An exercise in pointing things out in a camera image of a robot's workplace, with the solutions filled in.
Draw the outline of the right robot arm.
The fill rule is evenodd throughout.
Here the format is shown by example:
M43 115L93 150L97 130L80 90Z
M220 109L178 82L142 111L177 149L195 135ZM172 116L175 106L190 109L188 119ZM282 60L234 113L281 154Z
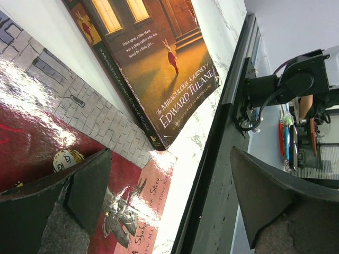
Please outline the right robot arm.
M257 118L250 127L243 123L251 120L251 110L286 104L300 100L301 118L310 119L338 105L338 47L318 49L299 55L283 64L284 72L256 77L250 57L246 58L239 78L232 115L240 133L259 126Z

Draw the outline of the pink red Shakespeare story book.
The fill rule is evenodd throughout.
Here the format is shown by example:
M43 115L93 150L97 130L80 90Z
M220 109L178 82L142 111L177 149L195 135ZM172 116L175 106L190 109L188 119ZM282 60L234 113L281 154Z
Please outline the pink red Shakespeare story book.
M157 235L176 158L2 13L1 193L104 149L112 166L87 253L170 253Z

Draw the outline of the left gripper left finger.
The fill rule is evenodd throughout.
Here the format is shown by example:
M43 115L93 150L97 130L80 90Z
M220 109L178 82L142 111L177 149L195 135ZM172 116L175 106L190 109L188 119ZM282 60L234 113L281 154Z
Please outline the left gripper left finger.
M1 253L87 253L112 166L104 149L1 193Z

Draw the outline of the Edward Tulane book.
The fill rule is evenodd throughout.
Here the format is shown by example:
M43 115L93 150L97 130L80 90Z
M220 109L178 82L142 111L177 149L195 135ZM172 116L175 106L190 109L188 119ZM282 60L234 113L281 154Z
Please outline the Edward Tulane book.
M65 1L154 149L218 88L191 1Z

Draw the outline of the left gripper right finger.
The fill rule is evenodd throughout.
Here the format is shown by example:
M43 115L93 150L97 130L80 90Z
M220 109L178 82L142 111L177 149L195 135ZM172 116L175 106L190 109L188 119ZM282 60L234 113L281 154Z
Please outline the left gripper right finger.
M338 191L264 163L237 147L231 170L255 253L338 253Z

